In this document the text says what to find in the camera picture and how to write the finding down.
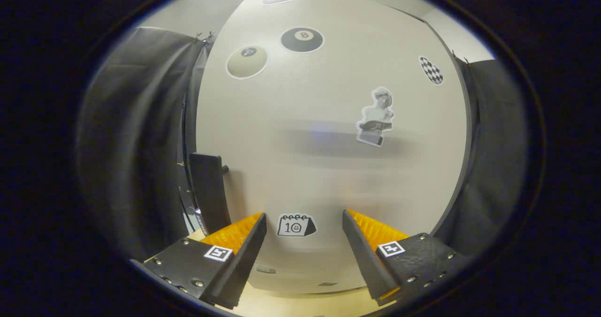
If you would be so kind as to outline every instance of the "black cloth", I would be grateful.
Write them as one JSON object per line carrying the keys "label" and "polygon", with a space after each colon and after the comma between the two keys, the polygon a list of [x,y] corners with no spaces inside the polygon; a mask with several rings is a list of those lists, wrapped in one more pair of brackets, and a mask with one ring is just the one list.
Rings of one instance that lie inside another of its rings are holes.
{"label": "black cloth", "polygon": [[463,255],[487,247],[509,218],[528,163],[528,126],[517,84],[497,60],[457,60],[472,111],[466,177],[437,238]]}
{"label": "black cloth", "polygon": [[144,261],[188,234],[177,192],[177,136],[184,96],[200,83],[191,77],[200,78],[197,66],[209,47],[136,28],[88,86],[77,129],[82,192],[92,220],[125,257]]}

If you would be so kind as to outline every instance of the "label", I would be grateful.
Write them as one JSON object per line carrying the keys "label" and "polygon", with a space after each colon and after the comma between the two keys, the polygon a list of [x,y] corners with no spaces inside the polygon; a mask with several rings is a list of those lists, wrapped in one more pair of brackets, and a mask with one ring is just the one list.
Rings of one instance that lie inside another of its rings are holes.
{"label": "label", "polygon": [[276,270],[273,268],[269,268],[268,266],[264,266],[264,265],[257,265],[257,268],[255,268],[258,272],[264,272],[266,274],[275,274]]}
{"label": "label", "polygon": [[200,209],[194,210],[194,214],[196,214],[196,220],[198,221],[198,225],[200,225],[200,229],[204,236],[208,235],[207,228],[204,226],[204,221],[202,220],[202,215],[200,214]]}
{"label": "label", "polygon": [[279,215],[278,236],[309,236],[317,231],[317,225],[311,215],[282,214]]}
{"label": "label", "polygon": [[363,107],[363,119],[356,125],[357,141],[381,147],[384,143],[383,133],[393,130],[393,93],[380,86],[371,91],[371,98],[373,105]]}
{"label": "label", "polygon": [[424,70],[424,74],[428,77],[430,82],[436,84],[437,86],[442,84],[444,81],[444,78],[442,77],[442,71],[438,69],[435,64],[423,56],[419,57],[419,64],[421,64],[421,68]]}
{"label": "label", "polygon": [[391,257],[393,255],[398,255],[399,253],[405,252],[403,247],[401,247],[400,244],[396,240],[394,240],[393,242],[386,243],[386,244],[380,244],[378,246],[378,248],[380,248],[380,251],[382,251],[382,254],[385,257]]}
{"label": "label", "polygon": [[232,249],[213,246],[207,251],[207,253],[204,254],[204,257],[214,259],[215,261],[225,262],[227,261],[227,258],[230,257],[233,251],[234,250]]}

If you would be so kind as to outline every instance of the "billiard ball sticker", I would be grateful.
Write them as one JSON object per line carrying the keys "label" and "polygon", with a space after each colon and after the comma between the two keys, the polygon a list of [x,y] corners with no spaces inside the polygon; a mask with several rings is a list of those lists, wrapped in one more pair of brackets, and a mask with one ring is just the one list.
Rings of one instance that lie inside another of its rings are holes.
{"label": "billiard ball sticker", "polygon": [[315,220],[307,214],[279,215],[278,236],[309,236],[317,231]]}
{"label": "billiard ball sticker", "polygon": [[356,125],[357,141],[381,147],[384,143],[383,133],[393,130],[393,93],[380,86],[371,91],[371,98],[373,105],[363,107],[363,119]]}
{"label": "billiard ball sticker", "polygon": [[314,52],[324,44],[322,34],[313,28],[297,27],[287,30],[281,37],[282,45],[294,52]]}

